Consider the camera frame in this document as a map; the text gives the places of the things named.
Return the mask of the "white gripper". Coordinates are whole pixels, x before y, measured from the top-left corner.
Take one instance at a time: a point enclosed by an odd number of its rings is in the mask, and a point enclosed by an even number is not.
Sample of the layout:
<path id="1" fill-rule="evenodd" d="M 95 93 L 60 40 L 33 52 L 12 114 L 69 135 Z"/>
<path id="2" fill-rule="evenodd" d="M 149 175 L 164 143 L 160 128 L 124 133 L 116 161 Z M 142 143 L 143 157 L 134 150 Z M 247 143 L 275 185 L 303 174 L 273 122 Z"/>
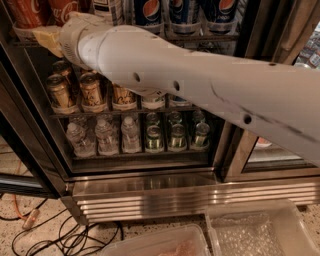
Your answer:
<path id="1" fill-rule="evenodd" d="M 58 58 L 63 55 L 84 69 L 96 69 L 98 50 L 110 24 L 102 17 L 72 12 L 62 28 L 41 26 L 32 33 L 37 42 Z"/>

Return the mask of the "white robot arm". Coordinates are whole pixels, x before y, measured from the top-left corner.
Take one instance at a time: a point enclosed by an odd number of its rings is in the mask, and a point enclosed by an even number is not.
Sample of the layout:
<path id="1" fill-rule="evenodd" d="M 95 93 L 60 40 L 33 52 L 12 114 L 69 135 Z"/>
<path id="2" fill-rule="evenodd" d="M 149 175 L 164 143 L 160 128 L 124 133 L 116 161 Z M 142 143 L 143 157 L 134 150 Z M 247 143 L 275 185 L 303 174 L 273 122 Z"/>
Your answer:
<path id="1" fill-rule="evenodd" d="M 318 70 L 192 51 L 87 13 L 32 32 L 54 55 L 138 95 L 181 97 L 320 165 Z"/>

